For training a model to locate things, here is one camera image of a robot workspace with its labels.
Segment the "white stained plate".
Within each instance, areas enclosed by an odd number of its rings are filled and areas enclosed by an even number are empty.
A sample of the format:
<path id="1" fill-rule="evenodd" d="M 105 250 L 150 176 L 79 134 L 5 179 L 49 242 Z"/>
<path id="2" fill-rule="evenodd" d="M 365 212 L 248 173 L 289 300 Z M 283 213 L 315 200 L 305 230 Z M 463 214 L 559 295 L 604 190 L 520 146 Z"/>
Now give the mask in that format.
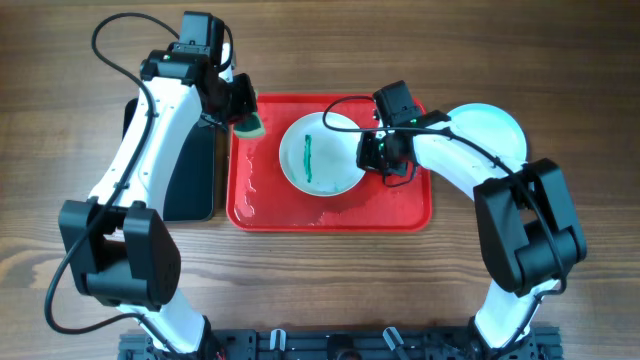
<path id="1" fill-rule="evenodd" d="M 307 114 L 284 133 L 279 146 L 280 167 L 298 190 L 313 196 L 332 197 L 355 187 L 365 171 L 356 165 L 360 132 L 340 132 L 325 126 L 358 129 L 348 117 L 329 112 Z"/>

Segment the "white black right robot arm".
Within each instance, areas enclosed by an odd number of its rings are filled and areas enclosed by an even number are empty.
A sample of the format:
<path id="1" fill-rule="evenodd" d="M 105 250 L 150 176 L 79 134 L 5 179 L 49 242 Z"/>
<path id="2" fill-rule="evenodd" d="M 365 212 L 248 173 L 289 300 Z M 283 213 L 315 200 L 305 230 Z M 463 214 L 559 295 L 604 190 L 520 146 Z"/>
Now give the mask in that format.
<path id="1" fill-rule="evenodd" d="M 523 130 L 506 111 L 471 103 L 443 113 L 417 107 L 400 121 L 377 110 L 364 135 L 376 161 L 409 158 L 461 190 L 474 203 L 480 249 L 492 278 L 470 320 L 472 353 L 498 359 L 532 338 L 531 321 L 545 298 L 563 294 L 568 274 L 587 254 L 574 202 L 559 166 L 527 161 Z"/>

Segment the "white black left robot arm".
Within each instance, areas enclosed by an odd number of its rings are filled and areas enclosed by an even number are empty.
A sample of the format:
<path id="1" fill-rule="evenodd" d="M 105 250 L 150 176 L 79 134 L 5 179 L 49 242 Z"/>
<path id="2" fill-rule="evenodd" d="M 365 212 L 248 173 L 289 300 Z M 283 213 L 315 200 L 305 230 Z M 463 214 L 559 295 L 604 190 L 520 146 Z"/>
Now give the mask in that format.
<path id="1" fill-rule="evenodd" d="M 180 252 L 164 222 L 165 199 L 180 153 L 199 122 L 253 118 L 249 77 L 235 74 L 228 44 L 203 52 L 185 45 L 153 51 L 140 95 L 108 171 L 86 201 L 64 203 L 58 218 L 78 292 L 133 318 L 169 359 L 218 359 L 209 320 L 178 288 Z"/>

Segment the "light green stained plate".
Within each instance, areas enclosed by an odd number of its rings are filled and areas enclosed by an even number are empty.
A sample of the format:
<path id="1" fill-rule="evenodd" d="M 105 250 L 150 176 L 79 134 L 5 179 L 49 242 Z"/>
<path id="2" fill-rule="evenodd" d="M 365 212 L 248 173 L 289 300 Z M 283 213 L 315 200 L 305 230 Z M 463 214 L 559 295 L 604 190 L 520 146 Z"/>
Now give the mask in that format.
<path id="1" fill-rule="evenodd" d="M 450 110 L 452 130 L 495 155 L 525 162 L 528 145 L 518 122 L 494 105 L 469 103 Z"/>

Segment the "green yellow sponge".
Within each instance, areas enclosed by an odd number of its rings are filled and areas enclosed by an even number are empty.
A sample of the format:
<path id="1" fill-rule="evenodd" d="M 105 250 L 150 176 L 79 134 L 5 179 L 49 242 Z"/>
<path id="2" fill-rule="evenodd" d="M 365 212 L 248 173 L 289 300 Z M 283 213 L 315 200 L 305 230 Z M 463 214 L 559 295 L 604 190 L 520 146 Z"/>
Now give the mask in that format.
<path id="1" fill-rule="evenodd" d="M 264 124 L 257 112 L 252 112 L 243 120 L 236 122 L 233 126 L 233 132 L 241 139 L 253 139 L 266 134 Z"/>

